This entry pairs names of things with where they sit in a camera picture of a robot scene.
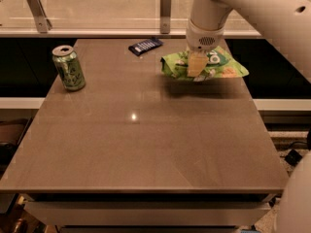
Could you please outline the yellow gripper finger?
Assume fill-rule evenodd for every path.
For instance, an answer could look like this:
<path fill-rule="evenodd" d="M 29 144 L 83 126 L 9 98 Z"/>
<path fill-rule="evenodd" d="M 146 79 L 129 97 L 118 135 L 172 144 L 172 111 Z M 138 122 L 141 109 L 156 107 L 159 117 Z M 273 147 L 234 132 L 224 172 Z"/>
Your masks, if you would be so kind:
<path fill-rule="evenodd" d="M 205 69 L 209 58 L 205 51 L 191 51 L 188 58 L 188 76 L 197 77 Z"/>

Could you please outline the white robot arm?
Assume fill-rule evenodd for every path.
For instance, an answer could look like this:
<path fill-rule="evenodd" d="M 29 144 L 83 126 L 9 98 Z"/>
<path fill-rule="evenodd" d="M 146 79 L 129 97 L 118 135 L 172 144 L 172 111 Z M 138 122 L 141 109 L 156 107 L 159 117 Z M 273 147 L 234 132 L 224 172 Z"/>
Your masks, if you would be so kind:
<path fill-rule="evenodd" d="M 231 11 L 245 18 L 311 82 L 311 0 L 193 0 L 186 31 L 190 77 L 205 68 L 206 53 L 218 45 Z M 311 153 L 290 176 L 273 233 L 311 233 Z"/>

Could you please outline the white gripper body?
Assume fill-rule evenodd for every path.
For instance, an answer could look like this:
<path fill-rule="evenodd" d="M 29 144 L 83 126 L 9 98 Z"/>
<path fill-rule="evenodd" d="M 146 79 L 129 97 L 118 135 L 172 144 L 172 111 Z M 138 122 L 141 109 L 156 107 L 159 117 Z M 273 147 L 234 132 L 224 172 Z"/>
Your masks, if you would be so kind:
<path fill-rule="evenodd" d="M 201 29 L 189 20 L 186 29 L 188 47 L 193 51 L 211 51 L 219 45 L 224 31 L 224 28 L 212 31 Z"/>

